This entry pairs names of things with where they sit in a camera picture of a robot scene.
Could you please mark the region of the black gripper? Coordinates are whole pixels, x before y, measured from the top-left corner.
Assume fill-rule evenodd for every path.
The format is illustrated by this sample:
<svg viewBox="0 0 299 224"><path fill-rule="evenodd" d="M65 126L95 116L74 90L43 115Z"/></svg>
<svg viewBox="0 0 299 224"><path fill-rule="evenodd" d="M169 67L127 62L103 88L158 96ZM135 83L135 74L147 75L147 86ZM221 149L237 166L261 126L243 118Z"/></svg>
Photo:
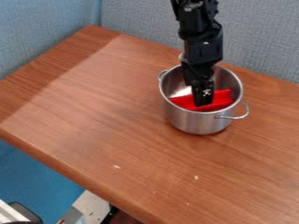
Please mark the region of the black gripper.
<svg viewBox="0 0 299 224"><path fill-rule="evenodd" d="M183 40L182 68L197 107L214 99L214 65L223 60L223 27L215 17L219 0L171 0Z"/></svg>

